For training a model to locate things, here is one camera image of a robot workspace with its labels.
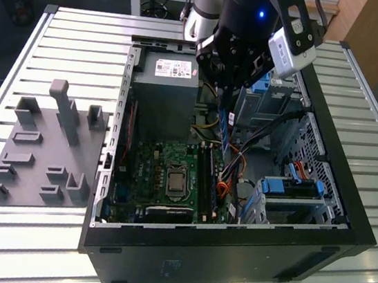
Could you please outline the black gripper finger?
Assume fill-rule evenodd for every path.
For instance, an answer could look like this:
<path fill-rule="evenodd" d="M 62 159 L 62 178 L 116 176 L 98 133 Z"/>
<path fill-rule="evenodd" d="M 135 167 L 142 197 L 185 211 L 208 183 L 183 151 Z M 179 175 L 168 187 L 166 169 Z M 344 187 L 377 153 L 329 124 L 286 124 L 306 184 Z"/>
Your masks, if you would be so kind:
<path fill-rule="evenodd" d="M 269 52 L 248 50 L 235 71 L 232 93 L 242 87 L 250 88 L 274 68 Z"/>
<path fill-rule="evenodd" d="M 211 35 L 198 42 L 196 59 L 207 79 L 217 88 L 218 109 L 224 110 L 231 44 L 228 37 Z"/>

